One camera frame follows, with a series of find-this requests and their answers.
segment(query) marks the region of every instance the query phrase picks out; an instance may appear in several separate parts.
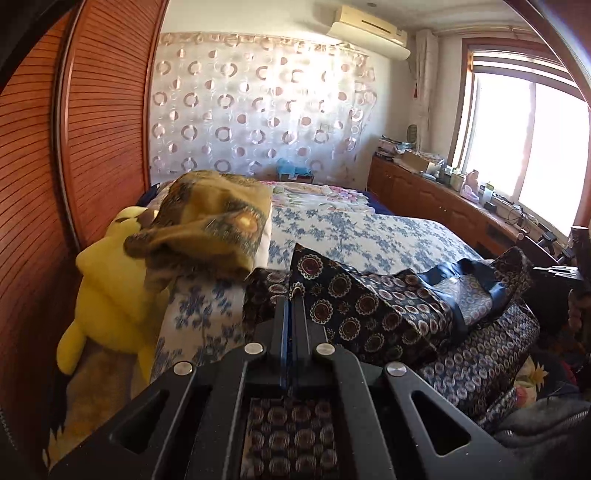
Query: screw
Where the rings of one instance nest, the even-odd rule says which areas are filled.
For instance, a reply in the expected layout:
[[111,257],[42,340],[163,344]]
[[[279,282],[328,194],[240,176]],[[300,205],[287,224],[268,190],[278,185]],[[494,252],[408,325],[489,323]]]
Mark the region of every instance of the screw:
[[401,377],[407,372],[407,368],[400,362],[390,362],[386,365],[386,372],[393,377]]
[[183,376],[193,371],[193,366],[189,362],[179,362],[173,367],[174,373]]
[[329,343],[319,343],[316,346],[316,351],[320,355],[328,356],[328,355],[332,355],[335,352],[335,347]]
[[262,352],[262,345],[260,343],[251,342],[244,346],[244,351],[248,355],[256,355]]

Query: window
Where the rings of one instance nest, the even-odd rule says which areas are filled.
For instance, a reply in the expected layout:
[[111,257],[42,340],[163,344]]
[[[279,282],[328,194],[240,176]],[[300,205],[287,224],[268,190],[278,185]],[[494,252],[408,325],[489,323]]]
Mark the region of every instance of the window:
[[466,50],[462,118],[450,158],[567,237],[589,159],[586,102],[551,54],[508,45]]

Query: white wall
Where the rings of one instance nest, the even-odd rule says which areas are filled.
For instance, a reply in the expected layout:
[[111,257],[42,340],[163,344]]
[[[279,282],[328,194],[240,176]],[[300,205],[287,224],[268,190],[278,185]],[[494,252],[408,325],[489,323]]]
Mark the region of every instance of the white wall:
[[[466,37],[509,37],[508,34],[481,33],[474,35],[450,35],[439,39],[439,69],[431,114],[431,150],[447,158],[452,144],[456,123],[457,101],[460,95],[462,72],[462,39]],[[524,40],[535,41],[527,37]]]
[[[335,11],[334,0],[170,0],[162,32],[231,32],[277,35],[318,43],[338,43],[325,36]],[[378,100],[363,132],[358,148],[353,188],[363,188],[371,157],[381,135],[403,140],[410,114],[413,89],[408,63],[390,61],[369,53],[374,67]]]

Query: wooden wardrobe door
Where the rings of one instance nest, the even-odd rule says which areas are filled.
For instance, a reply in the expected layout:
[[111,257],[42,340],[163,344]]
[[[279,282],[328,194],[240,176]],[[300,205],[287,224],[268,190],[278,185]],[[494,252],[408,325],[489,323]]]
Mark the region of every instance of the wooden wardrobe door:
[[60,154],[80,248],[149,187],[147,109],[168,0],[87,0],[61,86]]
[[37,470],[57,342],[74,318],[79,282],[51,149],[68,21],[41,38],[0,93],[0,413]]

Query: curtain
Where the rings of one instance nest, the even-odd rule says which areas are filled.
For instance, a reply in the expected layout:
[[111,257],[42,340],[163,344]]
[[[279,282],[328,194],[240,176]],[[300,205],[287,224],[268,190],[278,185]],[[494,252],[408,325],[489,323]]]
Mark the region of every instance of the curtain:
[[417,126],[417,149],[429,151],[431,135],[429,117],[431,97],[437,80],[439,60],[439,39],[431,30],[420,30],[416,34],[415,89],[411,105],[411,124]]
[[377,100],[367,55],[287,37],[164,33],[150,102],[153,183],[212,169],[275,179],[280,159],[319,183],[355,181]]

